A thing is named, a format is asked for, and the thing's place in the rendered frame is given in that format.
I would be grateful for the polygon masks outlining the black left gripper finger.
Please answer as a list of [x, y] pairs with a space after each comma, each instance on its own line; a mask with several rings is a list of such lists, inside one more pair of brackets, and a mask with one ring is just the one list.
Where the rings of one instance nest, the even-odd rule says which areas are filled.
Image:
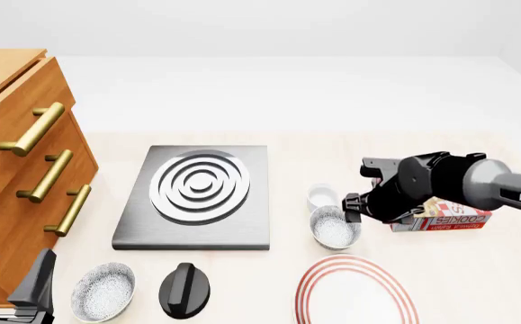
[[56, 259], [50, 248], [44, 248], [7, 301], [15, 307], [53, 307], [52, 278]]

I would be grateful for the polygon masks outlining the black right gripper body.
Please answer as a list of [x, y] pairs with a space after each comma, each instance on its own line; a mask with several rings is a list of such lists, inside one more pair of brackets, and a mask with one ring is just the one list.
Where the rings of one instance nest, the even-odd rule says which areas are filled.
[[342, 211], [352, 210], [360, 212], [375, 220], [382, 218], [382, 196], [379, 189], [372, 189], [368, 193], [348, 193], [342, 200]]

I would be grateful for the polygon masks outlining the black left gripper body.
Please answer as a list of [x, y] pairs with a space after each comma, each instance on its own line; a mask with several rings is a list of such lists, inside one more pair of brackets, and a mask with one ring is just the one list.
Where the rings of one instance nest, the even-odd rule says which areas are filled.
[[52, 324], [54, 319], [54, 307], [16, 305], [0, 308], [0, 324]]

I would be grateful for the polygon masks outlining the patterned black and white bowl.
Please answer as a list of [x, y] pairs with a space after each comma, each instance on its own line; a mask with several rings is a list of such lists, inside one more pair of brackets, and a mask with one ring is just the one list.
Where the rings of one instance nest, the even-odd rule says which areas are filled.
[[316, 208], [310, 215], [309, 226], [312, 237], [328, 250], [345, 250], [361, 237], [361, 223], [350, 223], [339, 207], [325, 205]]
[[129, 266], [116, 262], [101, 264], [76, 283], [70, 307], [83, 323], [103, 323], [126, 310], [135, 288], [136, 277]]

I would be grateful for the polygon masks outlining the white ramekin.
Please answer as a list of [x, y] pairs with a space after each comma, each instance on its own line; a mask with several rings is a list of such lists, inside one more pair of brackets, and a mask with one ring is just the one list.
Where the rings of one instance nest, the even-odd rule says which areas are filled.
[[307, 206], [310, 212], [314, 212], [323, 206], [340, 206], [337, 192], [326, 183], [311, 185], [307, 193]]

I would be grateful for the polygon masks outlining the white plate with red rings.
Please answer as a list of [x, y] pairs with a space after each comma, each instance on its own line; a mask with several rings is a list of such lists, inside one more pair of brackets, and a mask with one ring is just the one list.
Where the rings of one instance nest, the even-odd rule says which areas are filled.
[[404, 286], [360, 256], [325, 256], [301, 276], [293, 295], [294, 324], [420, 324]]

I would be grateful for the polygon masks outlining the flat stove plate with rings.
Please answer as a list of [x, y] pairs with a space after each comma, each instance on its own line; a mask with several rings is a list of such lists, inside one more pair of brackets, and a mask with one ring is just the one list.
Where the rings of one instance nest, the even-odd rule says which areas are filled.
[[151, 146], [112, 247], [269, 250], [267, 147]]

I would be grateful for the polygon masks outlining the red and white cookie box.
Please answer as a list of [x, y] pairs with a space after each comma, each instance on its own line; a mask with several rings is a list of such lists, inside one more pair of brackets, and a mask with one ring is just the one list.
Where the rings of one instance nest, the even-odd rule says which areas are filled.
[[433, 197], [423, 204], [424, 211], [415, 213], [410, 224], [391, 224], [391, 231], [438, 231], [481, 229], [492, 212], [478, 210], [456, 202]]

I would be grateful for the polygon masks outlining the round black stove knob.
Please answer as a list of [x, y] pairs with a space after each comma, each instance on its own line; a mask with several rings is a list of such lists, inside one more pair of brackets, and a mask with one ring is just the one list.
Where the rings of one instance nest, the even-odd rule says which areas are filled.
[[160, 285], [158, 301], [170, 318], [187, 320], [206, 307], [211, 296], [207, 275], [194, 264], [181, 263]]

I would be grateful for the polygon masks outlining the tall wooden drawer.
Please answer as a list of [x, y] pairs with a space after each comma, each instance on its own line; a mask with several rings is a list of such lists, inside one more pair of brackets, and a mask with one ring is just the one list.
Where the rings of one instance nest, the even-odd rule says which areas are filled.
[[[18, 141], [38, 119], [32, 110], [55, 102], [68, 110], [75, 99], [57, 59], [45, 58], [0, 94], [0, 142]], [[0, 193], [27, 161], [10, 150], [0, 150]]]

